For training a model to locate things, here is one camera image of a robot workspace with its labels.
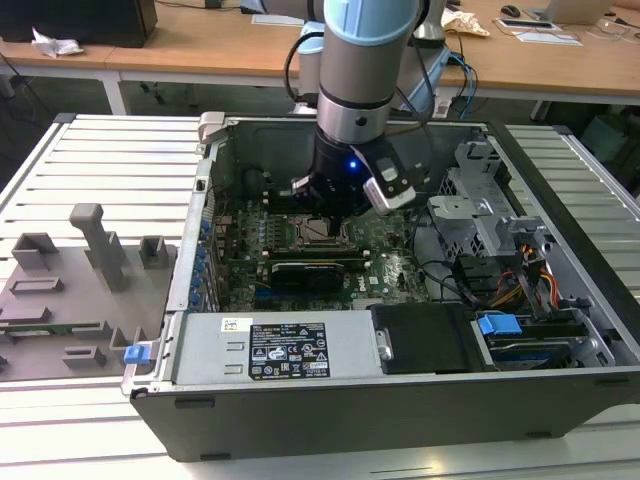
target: crumpled paper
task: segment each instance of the crumpled paper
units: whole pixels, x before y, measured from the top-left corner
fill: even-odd
[[[73,55],[74,53],[84,52],[75,40],[56,40],[38,33],[35,28],[31,30],[34,38],[31,40],[31,45],[36,47],[40,53],[44,53],[49,57],[56,58],[58,55]]]
[[[467,12],[452,12],[445,9],[442,15],[442,27],[445,30],[456,30],[460,33],[471,33],[473,35],[479,35],[481,37],[488,37],[491,35],[487,30],[480,26],[475,14]]]

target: blue latch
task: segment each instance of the blue latch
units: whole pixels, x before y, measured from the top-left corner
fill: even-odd
[[[487,313],[478,319],[483,335],[519,335],[522,327],[515,315],[508,313]]]
[[[150,345],[130,345],[124,351],[125,365],[148,365],[151,363]]]

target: table leg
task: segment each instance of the table leg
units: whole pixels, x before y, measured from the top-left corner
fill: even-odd
[[[190,107],[197,107],[200,105],[200,99],[198,98],[198,85],[195,83],[187,83],[186,85],[186,93],[187,93],[187,104]]]
[[[111,113],[113,115],[128,115],[129,107],[120,90],[120,75],[118,72],[104,72],[101,78],[104,91],[109,100]]]
[[[16,95],[9,81],[10,79],[10,75],[0,75],[0,95],[4,98],[13,98]]]
[[[546,100],[538,100],[536,102],[536,105],[533,107],[533,110],[531,111],[529,118],[534,122],[544,120],[545,117],[547,116],[547,113],[549,113],[550,107],[551,107],[551,102],[548,102]]]

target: motherboard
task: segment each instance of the motherboard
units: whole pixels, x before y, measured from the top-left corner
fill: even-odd
[[[364,310],[429,299],[410,249],[409,212],[373,211],[328,235],[322,218],[235,202],[216,221],[212,251],[226,272],[223,311]]]

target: paper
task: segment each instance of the paper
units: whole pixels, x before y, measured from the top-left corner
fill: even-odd
[[[31,30],[33,31],[31,45],[36,47],[40,53],[44,53],[49,57],[56,58],[58,55],[73,55],[84,52],[75,40],[57,40],[42,35],[35,28]]]
[[[254,25],[285,25],[288,27],[301,27],[304,20],[293,17],[284,17],[282,15],[254,15],[251,19]]]
[[[530,43],[548,43],[553,45],[575,45],[582,46],[578,40],[576,40],[571,35],[563,35],[560,33],[537,33],[537,32],[526,32],[518,34],[518,38],[522,42],[530,42]]]
[[[478,19],[473,13],[462,11],[452,12],[451,10],[445,9],[442,14],[441,23],[442,28],[445,30],[453,29],[460,33],[471,33],[481,37],[488,37],[491,35],[487,30],[480,26]]]

